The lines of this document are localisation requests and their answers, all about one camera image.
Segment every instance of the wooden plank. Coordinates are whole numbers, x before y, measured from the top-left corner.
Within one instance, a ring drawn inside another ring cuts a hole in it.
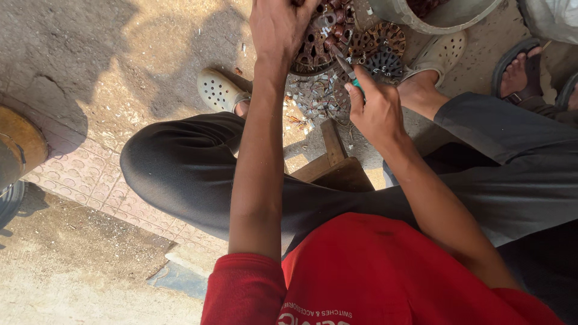
[[[330,166],[329,160],[327,160],[327,154],[323,154],[310,161],[307,165],[294,171],[291,176],[306,183],[311,183],[311,181],[314,180],[317,175],[321,174],[329,167]]]
[[[375,191],[355,157],[348,157],[319,174],[311,184],[346,192]]]
[[[341,137],[337,131],[337,123],[334,119],[321,123],[321,134],[323,134],[323,141],[325,141],[329,166],[333,166],[347,158],[347,153],[343,147],[343,142],[341,142]]]

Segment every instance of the dirt ground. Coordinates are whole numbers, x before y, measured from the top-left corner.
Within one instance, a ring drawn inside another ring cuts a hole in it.
[[[146,284],[174,242],[33,184],[0,244],[0,324],[200,321],[201,300]]]

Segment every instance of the copper coil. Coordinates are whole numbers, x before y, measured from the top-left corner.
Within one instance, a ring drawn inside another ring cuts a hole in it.
[[[329,0],[328,2],[333,8],[340,8],[342,6],[341,0]]]
[[[335,9],[333,11],[333,13],[335,13],[335,16],[337,18],[337,23],[338,24],[343,24],[345,23],[345,9],[340,8],[340,9]]]
[[[345,26],[335,25],[335,30],[333,31],[333,34],[335,35],[335,37],[341,38],[341,35],[343,35],[344,31],[345,31]]]
[[[325,42],[323,42],[323,46],[326,49],[330,49],[331,46],[335,43],[337,43],[339,40],[337,39],[337,37],[335,37],[335,35],[329,35],[326,39]]]

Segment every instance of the tire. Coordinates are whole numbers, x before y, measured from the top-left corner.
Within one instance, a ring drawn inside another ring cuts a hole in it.
[[[26,182],[18,180],[12,188],[0,197],[0,229],[6,227],[20,210],[26,187]]]

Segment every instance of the dark grey pants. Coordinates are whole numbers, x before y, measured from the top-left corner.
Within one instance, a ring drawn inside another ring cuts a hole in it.
[[[435,123],[501,164],[440,176],[495,246],[578,218],[578,130],[472,93],[441,107]],[[243,126],[232,113],[149,125],[123,148],[124,177],[152,206],[227,240],[233,152]],[[283,249],[289,252],[311,230],[345,212],[417,228],[399,186],[347,193],[286,176]]]

